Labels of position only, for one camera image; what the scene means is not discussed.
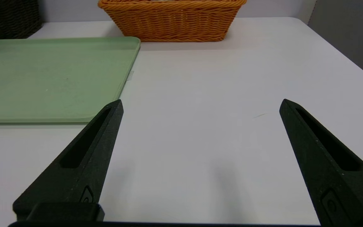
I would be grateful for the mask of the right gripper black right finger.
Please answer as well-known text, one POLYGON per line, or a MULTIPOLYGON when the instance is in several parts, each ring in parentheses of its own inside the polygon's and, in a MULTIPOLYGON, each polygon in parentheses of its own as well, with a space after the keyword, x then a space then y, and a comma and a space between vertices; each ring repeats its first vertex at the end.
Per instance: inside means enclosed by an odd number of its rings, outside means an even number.
POLYGON ((279 113, 321 225, 363 225, 363 161, 298 103, 279 113))

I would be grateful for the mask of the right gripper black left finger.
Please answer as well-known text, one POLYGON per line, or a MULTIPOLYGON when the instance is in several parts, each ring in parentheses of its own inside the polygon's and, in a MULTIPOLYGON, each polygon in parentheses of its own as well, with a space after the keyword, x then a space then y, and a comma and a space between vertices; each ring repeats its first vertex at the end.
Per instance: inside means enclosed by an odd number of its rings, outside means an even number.
POLYGON ((13 203, 18 221, 102 221, 99 199, 124 110, 105 105, 13 203))

